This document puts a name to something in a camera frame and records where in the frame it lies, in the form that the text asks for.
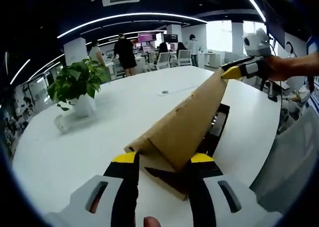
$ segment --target white pillar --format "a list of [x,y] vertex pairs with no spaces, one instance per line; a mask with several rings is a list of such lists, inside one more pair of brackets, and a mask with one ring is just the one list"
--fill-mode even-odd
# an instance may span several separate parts
[[85,39],[77,38],[64,45],[64,54],[66,65],[74,62],[80,62],[88,58],[88,52],[85,45]]
[[232,22],[232,37],[233,37],[233,53],[243,54],[244,51],[244,25],[243,23]]
[[182,42],[182,37],[181,37],[181,26],[178,24],[171,24],[167,26],[167,33],[168,34],[177,34],[177,38],[179,42]]

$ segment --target white chair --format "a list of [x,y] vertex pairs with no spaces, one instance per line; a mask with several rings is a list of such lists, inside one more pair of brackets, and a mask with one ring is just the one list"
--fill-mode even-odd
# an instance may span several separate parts
[[178,66],[192,65],[190,53],[190,50],[179,50],[177,59]]
[[286,213],[309,181],[319,153],[319,118],[312,107],[278,135],[250,186],[268,211]]
[[160,70],[169,68],[169,52],[160,53],[156,64],[149,64],[148,70]]
[[113,62],[114,62],[113,70],[115,74],[115,79],[118,79],[119,77],[124,78],[125,70],[121,66],[119,59],[114,59]]

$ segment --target white table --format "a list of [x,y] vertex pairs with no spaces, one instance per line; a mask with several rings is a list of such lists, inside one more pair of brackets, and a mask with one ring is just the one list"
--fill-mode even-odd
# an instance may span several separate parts
[[[96,95],[96,117],[62,135],[52,106],[35,116],[22,135],[13,170],[40,213],[61,211],[72,192],[94,175],[102,175],[123,148],[187,98],[211,71],[183,66],[143,73],[102,86]],[[168,95],[159,95],[169,91]],[[224,133],[215,152],[225,174],[250,186],[275,138],[280,103],[238,81],[230,81],[222,103],[230,105]],[[188,201],[180,201],[143,173],[136,208],[137,226],[154,216],[165,227],[192,226]]]

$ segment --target cardboard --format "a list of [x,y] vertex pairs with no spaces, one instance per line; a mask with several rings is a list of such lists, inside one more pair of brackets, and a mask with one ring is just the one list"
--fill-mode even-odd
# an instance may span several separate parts
[[[197,147],[211,125],[227,87],[221,79],[220,68],[199,86],[186,100],[156,122],[147,132],[125,147],[126,152],[141,154],[141,170],[151,176],[145,167],[178,173],[195,154]],[[152,177],[165,188],[159,178]],[[184,199],[187,193],[176,193]]]

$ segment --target ceiling light strip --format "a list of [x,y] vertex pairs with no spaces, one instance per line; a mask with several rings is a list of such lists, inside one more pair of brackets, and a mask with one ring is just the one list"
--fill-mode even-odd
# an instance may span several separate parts
[[97,30],[97,29],[100,29],[100,28],[102,28],[102,27],[97,27],[97,28],[95,28],[95,29],[90,29],[90,30],[88,30],[88,31],[85,31],[85,32],[83,32],[83,33],[80,33],[80,35],[86,34],[86,33],[88,33],[88,32],[91,32],[91,31],[93,31],[93,30]]
[[46,73],[47,71],[49,71],[50,69],[52,69],[53,67],[57,66],[58,64],[60,64],[61,62],[58,62],[56,64],[54,64],[53,66],[51,66],[50,68],[48,68],[47,70],[45,70],[43,73]]
[[28,59],[23,65],[22,67],[19,69],[19,71],[15,74],[15,76],[13,77],[13,79],[10,82],[10,85],[14,82],[14,80],[17,78],[17,76],[19,75],[19,73],[22,71],[22,69],[28,64],[28,62],[30,62],[31,59]]
[[202,20],[202,19],[197,19],[194,17],[190,17],[190,16],[185,16],[185,15],[180,15],[180,14],[168,14],[168,13],[156,13],[156,12],[140,12],[140,13],[128,13],[128,14],[118,14],[118,15],[113,15],[113,16],[108,16],[108,17],[104,17],[104,18],[100,18],[100,19],[96,19],[96,20],[92,20],[90,22],[87,22],[85,24],[79,25],[77,27],[74,27],[73,29],[68,30],[67,32],[64,32],[63,34],[57,36],[57,38],[61,38],[62,36],[73,32],[74,30],[77,30],[79,28],[82,28],[84,26],[87,26],[89,24],[93,24],[99,21],[103,21],[103,20],[107,20],[107,19],[113,19],[113,18],[119,18],[119,17],[125,17],[125,16],[133,16],[133,15],[162,15],[162,16],[171,16],[171,17],[178,17],[178,18],[184,18],[184,19],[192,19],[192,20],[196,20],[199,22],[203,22],[203,23],[207,23],[207,21]]
[[266,22],[266,18],[264,16],[264,14],[262,13],[261,9],[259,8],[259,6],[257,5],[257,3],[254,0],[249,0],[249,2],[253,5],[253,7],[256,9],[256,11],[258,12],[258,14],[260,15],[261,19]]
[[46,66],[48,66],[50,63],[54,62],[55,60],[57,60],[58,58],[61,58],[64,54],[61,54],[60,56],[56,57],[55,59],[51,60],[49,63],[47,63],[46,65],[44,65],[42,68],[40,68],[38,71],[36,71],[30,78],[28,81],[30,81],[36,74],[38,74],[42,69],[44,69]]
[[[136,36],[136,37],[130,37],[130,38],[127,38],[127,39],[137,39],[138,38],[138,36]],[[99,46],[102,46],[102,45],[106,45],[106,44],[111,44],[111,43],[114,43],[114,42],[116,42],[117,40],[114,40],[114,41],[110,41],[110,42],[106,42],[106,43],[103,43],[103,44],[99,44]]]
[[4,54],[4,60],[5,60],[5,69],[6,69],[6,74],[8,75],[8,52],[5,52]]

